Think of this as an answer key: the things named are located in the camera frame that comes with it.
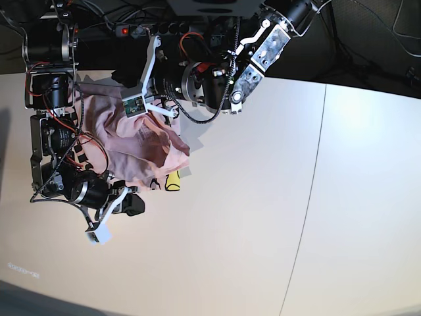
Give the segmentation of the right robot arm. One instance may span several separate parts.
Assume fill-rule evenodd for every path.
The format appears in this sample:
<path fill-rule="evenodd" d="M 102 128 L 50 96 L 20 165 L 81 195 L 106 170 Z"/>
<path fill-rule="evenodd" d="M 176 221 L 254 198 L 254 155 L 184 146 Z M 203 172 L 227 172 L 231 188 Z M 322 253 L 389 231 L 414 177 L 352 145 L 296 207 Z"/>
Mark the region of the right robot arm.
<path fill-rule="evenodd" d="M 95 220 L 105 215 L 129 217 L 145 211 L 144 201 L 112 172 L 97 172 L 81 152 L 92 144 L 110 163 L 104 145 L 84 130 L 85 103 L 76 81 L 78 27 L 64 1 L 22 1 L 17 16 L 24 31 L 25 107 L 31 116 L 33 196 L 30 203 L 69 204 Z"/>

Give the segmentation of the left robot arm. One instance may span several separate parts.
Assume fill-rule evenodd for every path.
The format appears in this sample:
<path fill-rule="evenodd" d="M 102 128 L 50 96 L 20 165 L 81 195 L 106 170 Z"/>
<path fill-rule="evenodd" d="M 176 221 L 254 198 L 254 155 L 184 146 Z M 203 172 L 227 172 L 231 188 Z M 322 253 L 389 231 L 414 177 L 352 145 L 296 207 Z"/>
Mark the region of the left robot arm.
<path fill-rule="evenodd" d="M 150 23 L 122 20 L 133 44 L 112 79 L 129 117 L 174 117 L 182 102 L 214 116 L 238 114 L 292 38 L 303 36 L 321 1 L 169 1 L 171 15 Z"/>

